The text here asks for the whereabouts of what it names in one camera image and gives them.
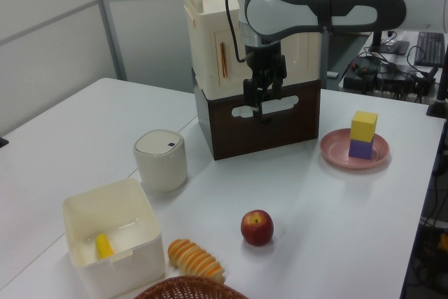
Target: yellow object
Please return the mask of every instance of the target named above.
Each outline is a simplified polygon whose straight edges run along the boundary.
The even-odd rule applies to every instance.
[[[437,245],[437,249],[445,250],[448,252],[448,235],[447,234],[441,234],[440,235],[440,241]]]
[[[212,278],[224,282],[224,269],[207,251],[189,239],[176,239],[168,247],[168,258],[182,274]]]
[[[97,253],[100,259],[112,256],[115,252],[111,248],[111,244],[109,243],[109,239],[106,234],[101,233],[97,236],[95,240],[95,244],[97,245]]]
[[[378,113],[357,111],[351,120],[350,139],[370,143],[375,135]]]

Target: container lid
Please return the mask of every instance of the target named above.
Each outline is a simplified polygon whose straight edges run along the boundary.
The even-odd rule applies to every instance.
[[[182,142],[182,136],[168,130],[155,130],[143,135],[135,143],[138,152],[159,155],[172,151]]]

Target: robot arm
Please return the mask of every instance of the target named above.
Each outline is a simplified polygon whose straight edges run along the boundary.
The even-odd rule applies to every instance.
[[[446,32],[448,0],[238,0],[239,27],[252,69],[246,105],[261,118],[261,103],[280,98],[286,77],[280,40],[300,32]],[[267,89],[272,85],[272,96]]]
[[[263,39],[300,32],[446,32],[448,0],[242,0],[245,22]]]

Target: pink plate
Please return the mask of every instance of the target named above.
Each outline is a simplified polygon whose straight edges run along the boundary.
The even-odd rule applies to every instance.
[[[321,140],[323,157],[340,167],[349,169],[366,169],[379,166],[387,159],[389,145],[383,137],[375,134],[373,139],[372,159],[349,157],[350,129],[340,129],[330,132]]]

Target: red apple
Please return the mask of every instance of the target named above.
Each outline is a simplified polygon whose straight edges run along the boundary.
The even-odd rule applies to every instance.
[[[264,210],[250,211],[241,220],[241,234],[251,245],[265,245],[274,234],[274,223],[271,216]]]

